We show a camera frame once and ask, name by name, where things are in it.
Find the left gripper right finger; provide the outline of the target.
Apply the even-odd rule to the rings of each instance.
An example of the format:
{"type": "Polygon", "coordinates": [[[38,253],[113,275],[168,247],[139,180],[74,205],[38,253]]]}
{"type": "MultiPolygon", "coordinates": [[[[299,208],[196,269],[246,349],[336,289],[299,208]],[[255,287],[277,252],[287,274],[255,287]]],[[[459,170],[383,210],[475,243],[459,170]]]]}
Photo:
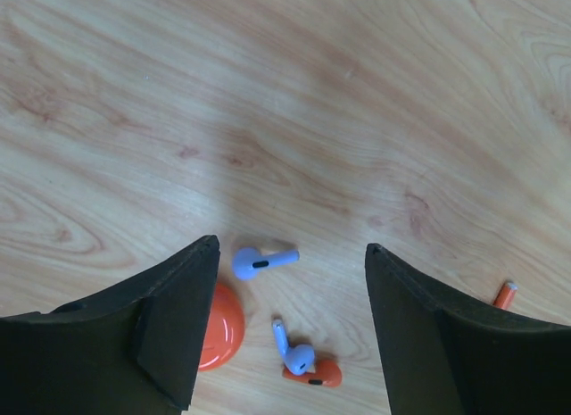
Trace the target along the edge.
{"type": "Polygon", "coordinates": [[[379,244],[365,256],[393,414],[568,414],[570,328],[495,308],[379,244]]]}

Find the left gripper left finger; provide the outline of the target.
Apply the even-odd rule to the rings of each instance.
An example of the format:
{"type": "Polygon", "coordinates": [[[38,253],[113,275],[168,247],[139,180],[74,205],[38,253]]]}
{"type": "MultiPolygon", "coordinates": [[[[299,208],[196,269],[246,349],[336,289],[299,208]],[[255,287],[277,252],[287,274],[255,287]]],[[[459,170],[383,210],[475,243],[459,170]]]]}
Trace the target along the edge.
{"type": "Polygon", "coordinates": [[[217,237],[200,237],[100,292],[2,318],[2,413],[188,410],[219,257],[217,237]]]}

